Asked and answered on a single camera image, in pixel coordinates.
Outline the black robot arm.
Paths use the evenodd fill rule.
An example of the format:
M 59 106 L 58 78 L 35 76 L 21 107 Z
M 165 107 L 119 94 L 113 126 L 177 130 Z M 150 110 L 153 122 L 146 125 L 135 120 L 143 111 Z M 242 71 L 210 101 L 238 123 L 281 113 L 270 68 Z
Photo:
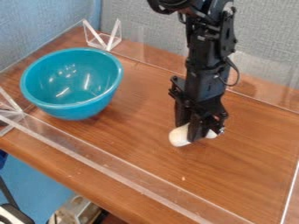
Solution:
M 221 98 L 230 72 L 238 67 L 230 59 L 238 39 L 234 33 L 234 0 L 147 0 L 161 14 L 177 14 L 186 27 L 187 75 L 171 78 L 175 99 L 175 125 L 170 142 L 181 147 L 225 132 L 229 112 Z

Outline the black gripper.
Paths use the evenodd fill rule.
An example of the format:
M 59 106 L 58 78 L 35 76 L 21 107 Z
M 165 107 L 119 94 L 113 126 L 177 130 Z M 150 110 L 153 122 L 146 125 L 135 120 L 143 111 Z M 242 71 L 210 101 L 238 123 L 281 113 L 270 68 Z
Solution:
M 229 112 L 222 104 L 230 76 L 230 66 L 187 66 L 186 78 L 174 76 L 170 96 L 175 100 L 175 126 L 189 125 L 187 140 L 193 143 L 210 132 L 225 130 Z

